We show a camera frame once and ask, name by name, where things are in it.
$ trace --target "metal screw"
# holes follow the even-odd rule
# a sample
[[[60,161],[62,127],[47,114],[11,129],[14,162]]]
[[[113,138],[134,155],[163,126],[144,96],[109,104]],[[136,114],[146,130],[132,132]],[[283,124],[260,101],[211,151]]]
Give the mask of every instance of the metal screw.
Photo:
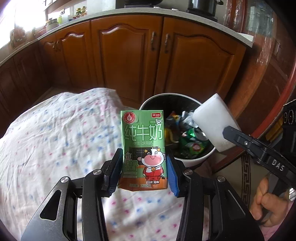
[[[186,170],[184,171],[184,173],[185,173],[187,176],[190,176],[190,175],[192,175],[193,171],[190,170],[190,169],[186,169]]]
[[[102,173],[102,170],[101,169],[95,169],[94,171],[93,171],[93,174],[94,175],[100,175]]]
[[[223,177],[223,176],[218,176],[217,179],[218,179],[218,182],[221,182],[221,183],[225,182],[225,180],[226,180],[225,177]]]
[[[61,183],[66,183],[67,181],[69,181],[68,177],[62,177],[61,178]]]

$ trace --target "countertop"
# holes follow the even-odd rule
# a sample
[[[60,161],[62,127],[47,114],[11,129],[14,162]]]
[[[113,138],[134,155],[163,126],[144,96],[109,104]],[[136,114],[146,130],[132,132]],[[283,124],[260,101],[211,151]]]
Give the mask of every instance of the countertop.
[[[210,26],[212,28],[220,30],[220,31],[222,31],[222,32],[236,38],[237,40],[241,41],[243,44],[245,44],[245,45],[247,45],[249,47],[253,46],[253,42],[252,42],[253,41],[253,36],[247,35],[247,34],[237,33],[237,32],[233,31],[232,29],[230,29],[230,28],[228,28],[228,27],[226,27],[224,25],[221,25],[221,24],[216,23],[216,22],[214,22],[212,20],[197,16],[197,15],[194,15],[194,14],[181,12],[181,11],[176,11],[176,10],[164,9],[164,8],[147,8],[147,7],[120,8],[120,9],[108,10],[108,11],[104,11],[104,12],[98,12],[98,13],[95,13],[95,14],[87,15],[87,16],[72,20],[70,22],[67,22],[65,24],[62,24],[62,25],[48,31],[47,33],[43,34],[39,38],[37,38],[37,39],[23,45],[22,47],[20,47],[19,49],[17,49],[13,53],[11,53],[2,62],[0,62],[0,66],[3,65],[12,56],[14,56],[18,52],[20,52],[21,50],[26,48],[27,46],[41,40],[42,38],[56,32],[56,31],[58,31],[58,30],[60,30],[62,28],[66,28],[66,27],[69,27],[71,25],[78,24],[80,22],[84,22],[84,21],[87,21],[87,20],[90,20],[90,19],[100,18],[100,17],[104,17],[104,16],[120,15],[120,14],[159,14],[159,15],[183,18],[185,20],[191,20],[191,21],[195,21],[195,22],[198,22],[198,23],[205,24],[207,26]]]

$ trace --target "pot handle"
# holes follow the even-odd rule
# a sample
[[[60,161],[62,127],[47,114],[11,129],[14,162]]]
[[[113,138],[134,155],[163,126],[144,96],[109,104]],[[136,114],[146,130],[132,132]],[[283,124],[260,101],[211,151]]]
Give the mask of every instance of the pot handle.
[[[217,1],[217,5],[223,5],[223,4],[224,4],[223,1],[221,1],[221,0],[220,0],[219,2]]]

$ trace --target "trash can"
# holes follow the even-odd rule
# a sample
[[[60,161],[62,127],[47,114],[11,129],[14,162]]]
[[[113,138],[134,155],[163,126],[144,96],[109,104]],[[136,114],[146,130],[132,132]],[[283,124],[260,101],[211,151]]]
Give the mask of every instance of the trash can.
[[[163,110],[164,119],[166,119],[173,111],[176,114],[181,115],[182,111],[193,111],[198,108],[201,103],[189,96],[177,94],[177,93],[162,93],[147,99],[140,107],[140,110]],[[182,159],[181,160],[186,167],[193,167],[203,163],[216,148],[210,144],[201,153],[201,156],[196,159]]]

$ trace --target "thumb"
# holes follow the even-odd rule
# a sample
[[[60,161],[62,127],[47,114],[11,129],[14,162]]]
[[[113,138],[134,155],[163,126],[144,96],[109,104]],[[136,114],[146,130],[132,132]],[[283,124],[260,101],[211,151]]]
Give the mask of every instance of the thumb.
[[[271,227],[280,224],[286,216],[288,202],[274,194],[266,193],[262,197],[262,206],[271,211],[272,214],[264,226]]]

